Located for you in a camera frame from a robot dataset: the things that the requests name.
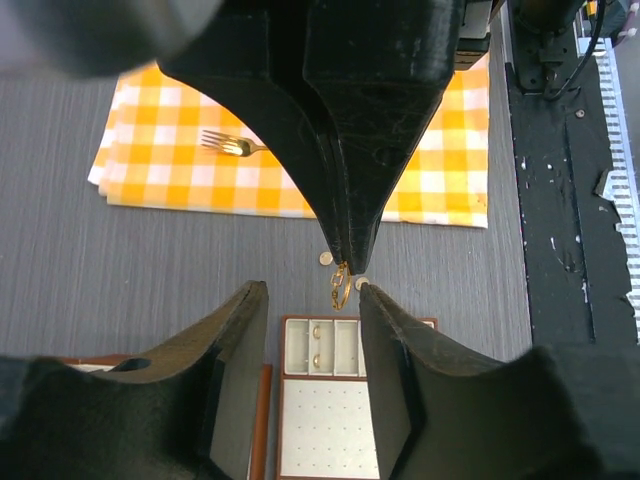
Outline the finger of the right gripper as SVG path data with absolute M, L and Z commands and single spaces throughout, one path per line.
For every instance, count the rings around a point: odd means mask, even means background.
M 452 1 L 313 1 L 303 77 L 324 177 L 302 192 L 333 258 L 370 262 L 383 209 L 454 73 Z
M 162 73 L 225 107 L 288 173 L 318 219 L 334 259 L 350 259 L 327 111 L 303 78 L 306 1 L 225 1 Z

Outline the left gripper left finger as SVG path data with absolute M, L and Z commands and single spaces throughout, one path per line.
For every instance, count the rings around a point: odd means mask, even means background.
M 210 315 L 112 369 L 1 360 L 5 479 L 243 479 L 268 291 L 250 281 Z

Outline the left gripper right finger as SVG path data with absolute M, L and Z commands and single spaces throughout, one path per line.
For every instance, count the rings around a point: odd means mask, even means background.
M 637 348 L 543 345 L 501 362 L 377 286 L 359 309 L 382 478 L 638 477 Z

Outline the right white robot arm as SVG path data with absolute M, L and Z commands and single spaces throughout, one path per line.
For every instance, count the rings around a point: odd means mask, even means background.
M 336 261 L 382 211 L 454 73 L 460 1 L 5 1 L 1 65 L 108 77 L 157 62 L 245 123 Z

